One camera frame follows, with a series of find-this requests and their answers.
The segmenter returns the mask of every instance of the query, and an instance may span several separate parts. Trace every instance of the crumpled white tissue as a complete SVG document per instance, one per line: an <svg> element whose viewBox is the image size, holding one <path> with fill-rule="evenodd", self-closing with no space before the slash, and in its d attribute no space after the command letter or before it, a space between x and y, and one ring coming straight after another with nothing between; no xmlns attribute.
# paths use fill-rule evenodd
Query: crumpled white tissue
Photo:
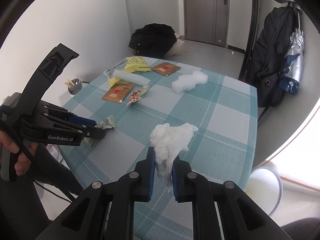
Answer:
<svg viewBox="0 0 320 240"><path fill-rule="evenodd" d="M206 84L208 82L208 75L202 73L200 70L194 71L191 75L181 75L178 79L172 82L172 90L176 94L183 91L190 91L196 87L197 84Z"/></svg>
<svg viewBox="0 0 320 240"><path fill-rule="evenodd" d="M164 177L168 191L172 190L172 165L180 151L188 151L188 144L198 128L185 123L181 126L158 124L150 134L151 146L156 152L158 177Z"/></svg>

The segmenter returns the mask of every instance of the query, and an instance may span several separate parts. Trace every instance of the table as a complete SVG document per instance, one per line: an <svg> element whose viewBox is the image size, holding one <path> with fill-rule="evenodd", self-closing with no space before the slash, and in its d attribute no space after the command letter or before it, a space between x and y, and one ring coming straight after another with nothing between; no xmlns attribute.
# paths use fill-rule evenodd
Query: table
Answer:
<svg viewBox="0 0 320 240"><path fill-rule="evenodd" d="M151 67L162 62L145 58ZM180 152L182 160L193 171L215 182L232 180L242 189L250 175L257 134L256 89L233 78L199 67L170 62L181 69L165 77L154 71L139 73L151 80L145 98L135 105L102 100L109 85L99 76L76 94L64 107L97 122L109 115L116 120L116 130L109 130L102 141L91 148L60 146L71 171L83 187L94 181L109 183L133 171L145 159L150 146L150 133L157 124L179 126L189 122L199 128L188 152ZM208 83L175 94L171 83L179 75L201 70ZM149 203L136 203L134 234L143 239L193 239L191 203L177 203L173 192L167 192L163 179L155 175L153 195Z"/></svg>

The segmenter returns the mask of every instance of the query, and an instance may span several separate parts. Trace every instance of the white foam block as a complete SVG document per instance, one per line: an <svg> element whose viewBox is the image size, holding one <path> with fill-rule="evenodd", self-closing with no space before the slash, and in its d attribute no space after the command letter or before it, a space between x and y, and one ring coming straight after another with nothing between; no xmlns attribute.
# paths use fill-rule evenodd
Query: white foam block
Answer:
<svg viewBox="0 0 320 240"><path fill-rule="evenodd" d="M140 85L140 86L149 86L151 81L148 78L142 77L137 74L127 73L121 70L115 70L113 73L113 77L121 78L128 82Z"/></svg>
<svg viewBox="0 0 320 240"><path fill-rule="evenodd" d="M191 75L181 75L178 79L172 82L172 90L176 94L181 94L183 91L190 91L198 84L206 84L208 82L208 75L197 70Z"/></svg>

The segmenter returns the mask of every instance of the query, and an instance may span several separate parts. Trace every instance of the black bag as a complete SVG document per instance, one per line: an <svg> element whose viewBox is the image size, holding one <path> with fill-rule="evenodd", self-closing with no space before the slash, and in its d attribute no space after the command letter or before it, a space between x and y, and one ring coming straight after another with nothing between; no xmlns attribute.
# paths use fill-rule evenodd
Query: black bag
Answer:
<svg viewBox="0 0 320 240"><path fill-rule="evenodd" d="M172 27L152 23L134 32L129 47L135 50L135 56L163 58L176 42Z"/></svg>
<svg viewBox="0 0 320 240"><path fill-rule="evenodd" d="M298 19L290 6L273 8L265 19L245 78L246 83L257 88L258 107L276 106L282 99L279 72L290 36L297 27Z"/></svg>

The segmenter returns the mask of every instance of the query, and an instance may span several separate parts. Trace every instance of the brown snack packet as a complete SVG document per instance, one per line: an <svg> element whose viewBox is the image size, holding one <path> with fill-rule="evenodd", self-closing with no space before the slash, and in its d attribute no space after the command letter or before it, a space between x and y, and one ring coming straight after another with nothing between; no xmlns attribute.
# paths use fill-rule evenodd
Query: brown snack packet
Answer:
<svg viewBox="0 0 320 240"><path fill-rule="evenodd" d="M151 70L158 72L161 75L168 76L171 73L179 70L181 67L173 65L169 62L161 63L157 66L154 66Z"/></svg>
<svg viewBox="0 0 320 240"><path fill-rule="evenodd" d="M116 103L122 103L123 99L130 92L132 87L133 84L115 84L102 97L102 99Z"/></svg>

